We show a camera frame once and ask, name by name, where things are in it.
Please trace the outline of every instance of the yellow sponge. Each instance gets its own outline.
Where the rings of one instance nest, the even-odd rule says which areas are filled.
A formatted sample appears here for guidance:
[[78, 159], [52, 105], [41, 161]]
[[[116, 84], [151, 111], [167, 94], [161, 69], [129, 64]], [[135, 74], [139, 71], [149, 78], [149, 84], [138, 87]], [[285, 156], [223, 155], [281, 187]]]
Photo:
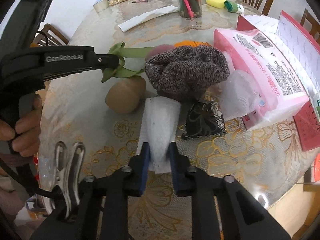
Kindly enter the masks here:
[[205, 2], [207, 4], [209, 4], [210, 6], [213, 6], [213, 7], [219, 8], [219, 9], [224, 8], [225, 1], [226, 0], [205, 0]]

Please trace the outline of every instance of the knitted fabric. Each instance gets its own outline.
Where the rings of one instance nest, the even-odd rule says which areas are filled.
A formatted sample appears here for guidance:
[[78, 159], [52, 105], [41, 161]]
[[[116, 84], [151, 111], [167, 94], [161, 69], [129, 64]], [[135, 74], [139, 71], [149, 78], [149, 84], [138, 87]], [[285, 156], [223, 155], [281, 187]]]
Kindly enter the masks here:
[[220, 50], [200, 45], [181, 46], [151, 57], [146, 61], [146, 74], [158, 95], [181, 102], [199, 99], [230, 72]]

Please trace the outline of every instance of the black patterned pouch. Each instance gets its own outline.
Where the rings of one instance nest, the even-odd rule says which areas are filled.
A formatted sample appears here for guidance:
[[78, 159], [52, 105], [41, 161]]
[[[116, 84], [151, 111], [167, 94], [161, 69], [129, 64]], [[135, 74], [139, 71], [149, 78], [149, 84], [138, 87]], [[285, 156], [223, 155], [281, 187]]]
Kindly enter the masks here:
[[200, 100], [188, 111], [181, 138], [188, 140], [227, 133], [218, 102]]

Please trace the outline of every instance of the barcode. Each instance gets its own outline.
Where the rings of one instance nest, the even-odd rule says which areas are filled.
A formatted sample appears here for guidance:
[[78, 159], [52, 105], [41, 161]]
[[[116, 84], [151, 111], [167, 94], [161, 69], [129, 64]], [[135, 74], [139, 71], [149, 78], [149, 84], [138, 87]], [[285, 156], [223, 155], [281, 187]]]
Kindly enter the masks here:
[[267, 41], [267, 39], [261, 33], [258, 33], [256, 36], [254, 36], [253, 39], [259, 42], [265, 48], [272, 48], [272, 44]]

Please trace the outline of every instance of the brown egg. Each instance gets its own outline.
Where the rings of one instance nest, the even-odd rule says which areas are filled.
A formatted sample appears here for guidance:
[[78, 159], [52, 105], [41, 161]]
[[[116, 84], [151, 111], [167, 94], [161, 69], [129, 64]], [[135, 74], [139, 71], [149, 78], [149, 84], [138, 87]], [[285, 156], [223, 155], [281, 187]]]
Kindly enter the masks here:
[[144, 98], [146, 85], [146, 81], [140, 76], [125, 78], [110, 88], [105, 102], [116, 113], [129, 114]]

